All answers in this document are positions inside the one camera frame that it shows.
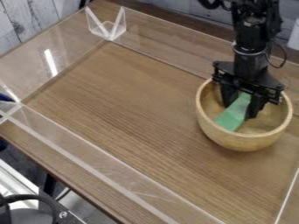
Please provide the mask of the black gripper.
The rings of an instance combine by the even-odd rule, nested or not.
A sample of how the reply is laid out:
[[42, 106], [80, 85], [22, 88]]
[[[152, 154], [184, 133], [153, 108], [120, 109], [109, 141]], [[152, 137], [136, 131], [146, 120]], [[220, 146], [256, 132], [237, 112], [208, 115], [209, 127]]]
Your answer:
[[268, 102], [280, 103], [285, 86], [268, 72], [271, 48], [259, 52], [233, 48], [233, 60], [216, 60], [212, 63], [212, 80], [220, 84], [222, 105], [226, 108], [238, 97], [238, 91], [250, 95], [246, 106], [246, 119], [257, 117]]

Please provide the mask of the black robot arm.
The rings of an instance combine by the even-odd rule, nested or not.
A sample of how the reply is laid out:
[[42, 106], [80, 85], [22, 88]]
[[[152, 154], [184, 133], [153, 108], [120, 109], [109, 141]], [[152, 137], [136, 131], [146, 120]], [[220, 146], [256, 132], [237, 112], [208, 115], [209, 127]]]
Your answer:
[[230, 12], [234, 31], [232, 44], [233, 61], [216, 60], [212, 80], [218, 83], [220, 95], [226, 108], [237, 99], [238, 93], [249, 95], [245, 118], [257, 117], [268, 103], [277, 105], [285, 85], [271, 75], [268, 66], [276, 34], [281, 31], [279, 0], [197, 0], [208, 10], [218, 7]]

